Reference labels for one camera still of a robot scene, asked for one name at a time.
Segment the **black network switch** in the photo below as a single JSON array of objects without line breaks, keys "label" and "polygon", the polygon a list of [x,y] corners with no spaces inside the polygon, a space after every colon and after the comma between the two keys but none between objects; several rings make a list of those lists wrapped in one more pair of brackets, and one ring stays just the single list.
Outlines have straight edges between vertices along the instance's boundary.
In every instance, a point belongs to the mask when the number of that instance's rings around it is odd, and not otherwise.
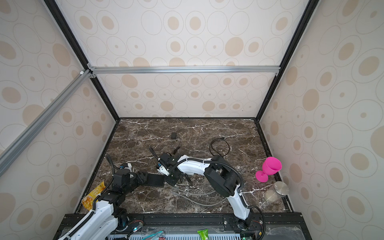
[{"label": "black network switch", "polygon": [[165,185],[165,177],[164,175],[148,174],[144,186],[163,188]]}]

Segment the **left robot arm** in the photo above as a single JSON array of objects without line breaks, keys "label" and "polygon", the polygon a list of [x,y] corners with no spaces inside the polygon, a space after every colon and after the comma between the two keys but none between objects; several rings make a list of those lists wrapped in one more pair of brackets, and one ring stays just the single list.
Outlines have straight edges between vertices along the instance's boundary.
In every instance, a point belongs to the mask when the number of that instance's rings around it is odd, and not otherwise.
[{"label": "left robot arm", "polygon": [[103,240],[117,228],[128,226],[126,211],[120,208],[126,195],[149,180],[149,173],[132,172],[127,165],[117,168],[105,154],[113,170],[113,178],[92,201],[92,208],[61,240]]}]

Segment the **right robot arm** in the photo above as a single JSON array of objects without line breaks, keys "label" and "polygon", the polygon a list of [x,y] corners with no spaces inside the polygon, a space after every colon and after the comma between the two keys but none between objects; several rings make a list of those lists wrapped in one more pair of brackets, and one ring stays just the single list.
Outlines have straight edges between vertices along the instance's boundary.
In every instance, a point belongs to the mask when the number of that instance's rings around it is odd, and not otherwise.
[{"label": "right robot arm", "polygon": [[172,156],[169,153],[162,153],[158,156],[154,151],[151,153],[158,160],[158,172],[165,175],[165,181],[172,186],[175,186],[184,175],[204,176],[212,188],[228,200],[241,230],[247,230],[257,222],[254,220],[253,208],[258,210],[261,218],[258,222],[262,229],[260,234],[264,234],[266,222],[263,212],[257,206],[247,205],[242,193],[244,179],[222,156],[214,155],[212,158],[199,159],[187,155]]}]

